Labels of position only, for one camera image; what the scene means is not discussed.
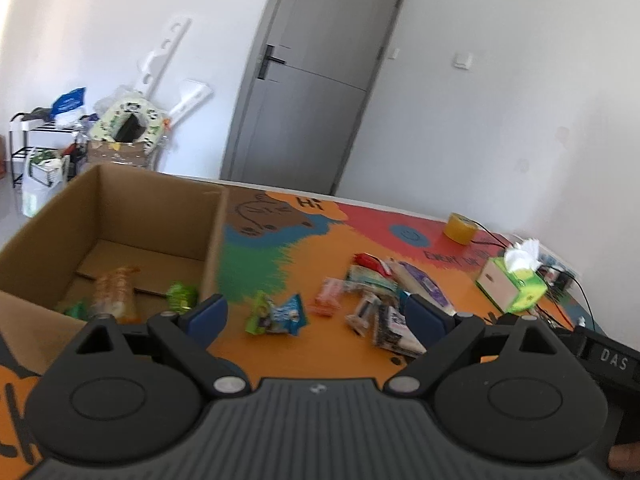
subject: blue smiley face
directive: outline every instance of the blue smiley face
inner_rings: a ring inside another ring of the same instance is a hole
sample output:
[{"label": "blue smiley face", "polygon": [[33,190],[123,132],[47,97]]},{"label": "blue smiley face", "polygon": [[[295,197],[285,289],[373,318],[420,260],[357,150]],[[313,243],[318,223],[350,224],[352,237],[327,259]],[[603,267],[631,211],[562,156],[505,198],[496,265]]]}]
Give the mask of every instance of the blue smiley face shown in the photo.
[{"label": "blue smiley face", "polygon": [[416,231],[413,227],[409,227],[402,224],[396,224],[389,227],[389,230],[400,238],[404,243],[413,247],[429,247],[431,242],[420,231]]}]

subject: green painted area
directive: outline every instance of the green painted area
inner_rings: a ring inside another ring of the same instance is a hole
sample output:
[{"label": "green painted area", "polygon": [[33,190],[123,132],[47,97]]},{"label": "green painted area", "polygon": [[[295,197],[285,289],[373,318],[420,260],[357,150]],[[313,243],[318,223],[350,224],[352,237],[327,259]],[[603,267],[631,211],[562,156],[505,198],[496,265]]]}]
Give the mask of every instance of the green painted area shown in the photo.
[{"label": "green painted area", "polygon": [[229,303],[253,298],[259,290],[274,294],[285,288],[280,266],[290,263],[287,246],[248,248],[225,243],[220,255],[218,285]]}]

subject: open cardboard box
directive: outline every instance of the open cardboard box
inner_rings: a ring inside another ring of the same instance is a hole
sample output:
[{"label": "open cardboard box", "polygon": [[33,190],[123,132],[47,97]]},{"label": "open cardboard box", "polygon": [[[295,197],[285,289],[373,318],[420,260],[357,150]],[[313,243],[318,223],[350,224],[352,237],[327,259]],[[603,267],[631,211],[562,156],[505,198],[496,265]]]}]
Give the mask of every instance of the open cardboard box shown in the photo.
[{"label": "open cardboard box", "polygon": [[60,314],[104,272],[136,266],[143,320],[166,310],[174,281],[216,292],[228,191],[223,186],[99,164],[71,183],[0,252],[0,335],[43,373],[83,322]]}]

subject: yellow tape roll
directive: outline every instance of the yellow tape roll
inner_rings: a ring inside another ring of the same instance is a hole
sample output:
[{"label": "yellow tape roll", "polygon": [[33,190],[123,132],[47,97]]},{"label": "yellow tape roll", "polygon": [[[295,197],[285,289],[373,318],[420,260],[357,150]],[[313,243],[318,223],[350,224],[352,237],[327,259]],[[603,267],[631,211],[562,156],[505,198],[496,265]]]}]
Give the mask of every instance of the yellow tape roll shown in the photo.
[{"label": "yellow tape roll", "polygon": [[444,228],[444,235],[461,245],[469,245],[478,232],[478,225],[457,213],[451,213]]}]

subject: white tissue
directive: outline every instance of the white tissue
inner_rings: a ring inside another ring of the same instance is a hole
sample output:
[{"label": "white tissue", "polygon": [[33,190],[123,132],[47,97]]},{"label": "white tissue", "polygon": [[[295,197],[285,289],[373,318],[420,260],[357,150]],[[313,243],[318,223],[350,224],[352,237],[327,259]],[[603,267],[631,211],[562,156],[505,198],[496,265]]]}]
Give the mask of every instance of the white tissue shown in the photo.
[{"label": "white tissue", "polygon": [[530,238],[504,251],[504,266],[508,272],[521,269],[530,269],[535,272],[542,265],[542,262],[538,261],[539,256],[540,241]]}]

